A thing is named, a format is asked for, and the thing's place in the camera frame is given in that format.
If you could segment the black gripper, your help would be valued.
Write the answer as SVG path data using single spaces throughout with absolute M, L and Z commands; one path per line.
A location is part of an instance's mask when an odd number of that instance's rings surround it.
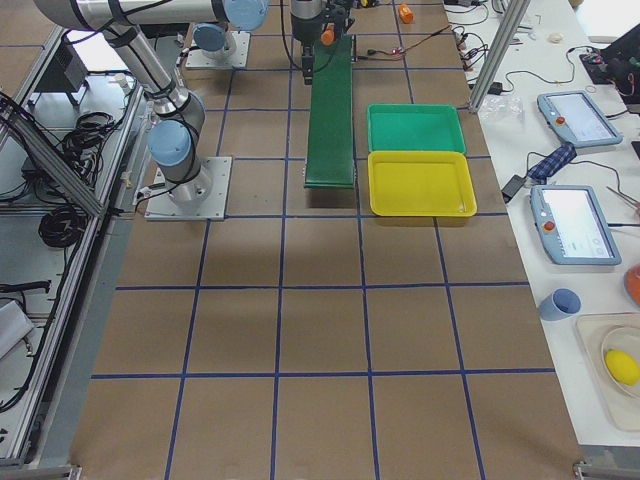
M 316 47 L 319 45 L 318 40 L 305 41 L 301 43 L 301 69 L 315 70 L 316 64 Z

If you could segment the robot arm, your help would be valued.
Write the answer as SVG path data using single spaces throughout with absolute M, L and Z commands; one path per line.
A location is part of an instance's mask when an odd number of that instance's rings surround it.
M 339 36 L 337 24 L 348 15 L 335 1 L 291 1 L 289 7 L 292 34 L 302 48 L 297 69 L 310 80 L 316 71 L 315 44 L 331 44 Z M 195 24 L 190 49 L 201 52 L 216 68 L 229 68 L 237 40 L 264 23 L 268 8 L 267 1 L 216 1 L 216 20 Z
M 141 30 L 147 24 L 230 23 L 254 31 L 268 11 L 266 1 L 37 1 L 55 24 L 72 30 L 101 32 L 153 104 L 160 122 L 148 136 L 152 156 L 167 192 L 177 202 L 205 194 L 212 180 L 201 172 L 196 145 L 204 107 L 177 83 Z

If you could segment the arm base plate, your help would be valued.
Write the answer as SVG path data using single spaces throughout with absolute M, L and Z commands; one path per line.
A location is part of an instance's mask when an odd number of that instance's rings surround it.
M 245 69 L 250 39 L 249 32 L 229 31 L 226 33 L 224 46 L 216 51 L 196 49 L 197 43 L 192 41 L 185 60 L 185 67 L 189 70 Z
M 201 158 L 198 176 L 171 193 L 150 198 L 144 218 L 148 221 L 223 221 L 229 193 L 232 158 Z

